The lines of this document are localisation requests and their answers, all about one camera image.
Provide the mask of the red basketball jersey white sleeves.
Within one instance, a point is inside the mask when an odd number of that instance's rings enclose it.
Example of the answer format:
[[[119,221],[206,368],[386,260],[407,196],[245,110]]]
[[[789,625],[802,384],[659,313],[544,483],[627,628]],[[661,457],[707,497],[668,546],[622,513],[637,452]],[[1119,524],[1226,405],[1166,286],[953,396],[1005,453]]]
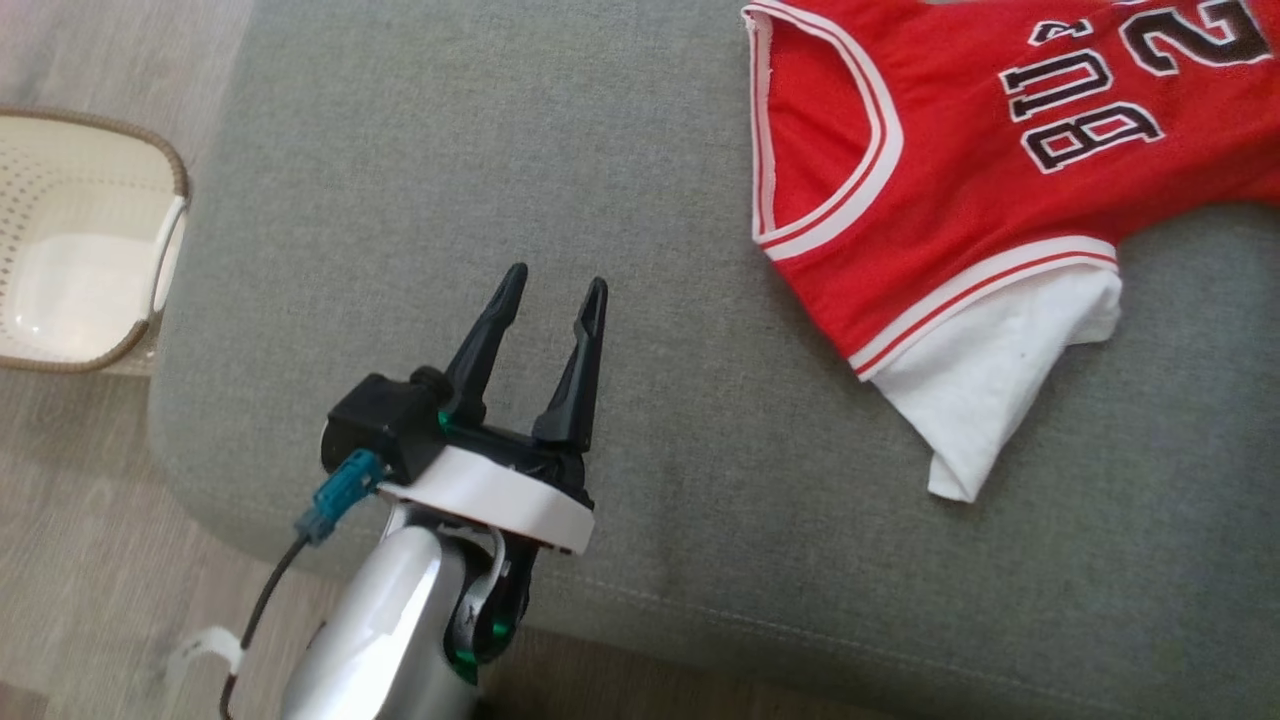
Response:
[[[1119,245],[1280,208],[1280,0],[750,0],[751,232],[977,500]]]

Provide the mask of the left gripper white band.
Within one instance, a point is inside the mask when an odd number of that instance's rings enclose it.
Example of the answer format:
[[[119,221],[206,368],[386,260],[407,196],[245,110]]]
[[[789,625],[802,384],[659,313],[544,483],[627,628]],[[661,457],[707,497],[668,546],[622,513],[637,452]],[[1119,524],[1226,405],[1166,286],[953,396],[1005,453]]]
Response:
[[[609,288],[596,277],[573,320],[575,346],[532,438],[477,425],[506,331],[518,314],[529,266],[513,264],[454,352],[445,377],[451,421],[378,432],[389,464],[378,493],[388,530],[424,525],[498,530],[561,553],[586,552],[595,529],[582,454],[590,450]]]

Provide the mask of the cream perforated laundry basket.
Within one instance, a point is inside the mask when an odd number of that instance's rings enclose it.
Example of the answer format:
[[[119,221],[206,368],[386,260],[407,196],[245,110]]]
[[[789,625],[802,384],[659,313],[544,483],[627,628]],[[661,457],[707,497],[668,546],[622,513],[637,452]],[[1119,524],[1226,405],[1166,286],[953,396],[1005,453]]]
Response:
[[[147,374],[191,195],[150,129],[0,104],[0,368]]]

